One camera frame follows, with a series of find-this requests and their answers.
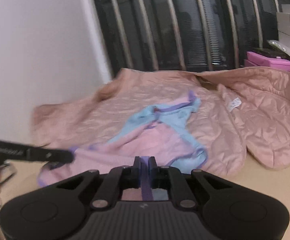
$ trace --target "clothing label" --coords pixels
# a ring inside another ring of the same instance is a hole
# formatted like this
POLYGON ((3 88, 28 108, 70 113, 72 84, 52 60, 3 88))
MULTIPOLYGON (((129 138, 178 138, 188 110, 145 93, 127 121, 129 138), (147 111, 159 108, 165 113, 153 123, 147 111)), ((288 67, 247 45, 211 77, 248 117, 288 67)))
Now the clothing label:
POLYGON ((232 112, 234 108, 240 106, 241 104, 242 104, 241 99, 239 99, 239 98, 235 98, 232 102, 230 102, 230 103, 228 104, 228 110, 229 110, 230 112, 232 112))

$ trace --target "metal screw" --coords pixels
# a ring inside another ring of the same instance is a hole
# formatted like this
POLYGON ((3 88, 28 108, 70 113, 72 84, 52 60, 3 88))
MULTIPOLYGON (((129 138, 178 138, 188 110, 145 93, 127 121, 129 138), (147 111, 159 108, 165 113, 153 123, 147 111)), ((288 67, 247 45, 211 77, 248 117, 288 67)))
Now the metal screw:
POLYGON ((108 202, 104 199, 95 200, 92 205, 96 208, 104 208, 108 206, 108 202))
POLYGON ((195 202, 190 199, 185 199, 180 202, 180 205, 183 208, 192 208, 192 207, 195 207, 195 202))

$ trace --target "light blue fabric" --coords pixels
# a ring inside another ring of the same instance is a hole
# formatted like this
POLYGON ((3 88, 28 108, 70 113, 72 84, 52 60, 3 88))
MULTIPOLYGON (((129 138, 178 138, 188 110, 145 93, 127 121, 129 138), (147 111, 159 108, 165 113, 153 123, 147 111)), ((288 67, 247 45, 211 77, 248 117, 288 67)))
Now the light blue fabric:
POLYGON ((117 141, 142 125, 151 124, 153 121, 163 122, 173 128, 180 137, 189 142, 194 149, 194 152, 173 159, 166 165, 178 168, 182 173, 190 174, 193 169, 201 167, 207 160, 205 147, 186 130, 187 120, 191 113, 197 112, 201 103, 201 101, 193 97, 191 93, 193 92, 191 91, 189 93, 188 104, 182 103, 176 106, 167 104, 151 105, 132 115, 127 120, 121 132, 110 139, 108 143, 117 141))

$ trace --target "pink box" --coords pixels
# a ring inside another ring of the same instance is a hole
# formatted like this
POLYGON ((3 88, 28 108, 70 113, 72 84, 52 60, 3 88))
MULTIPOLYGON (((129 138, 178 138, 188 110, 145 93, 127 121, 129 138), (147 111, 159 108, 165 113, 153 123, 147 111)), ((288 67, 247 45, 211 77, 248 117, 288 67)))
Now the pink box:
POLYGON ((259 65, 253 63, 252 61, 249 61, 248 59, 244 60, 244 67, 258 67, 259 65))
POLYGON ((290 72, 290 61, 281 58, 269 58, 255 52, 248 51, 245 66, 262 66, 281 69, 290 72))

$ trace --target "beige floor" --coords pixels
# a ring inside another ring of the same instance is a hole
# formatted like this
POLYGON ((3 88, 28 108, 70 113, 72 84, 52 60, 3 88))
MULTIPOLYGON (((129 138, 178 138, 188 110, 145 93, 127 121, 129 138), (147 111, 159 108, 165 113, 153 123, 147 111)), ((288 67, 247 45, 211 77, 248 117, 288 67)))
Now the beige floor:
MULTIPOLYGON (((41 167, 40 163, 15 162, 18 170, 17 176, 9 181, 3 188, 0 197, 3 203, 6 201, 35 190, 38 186, 36 176, 41 167)), ((247 157, 244 168, 238 175, 229 180, 257 190, 280 200, 290 212, 290 167, 281 171, 266 170, 251 156, 247 157)), ((290 240, 290 225, 283 240, 290 240)))

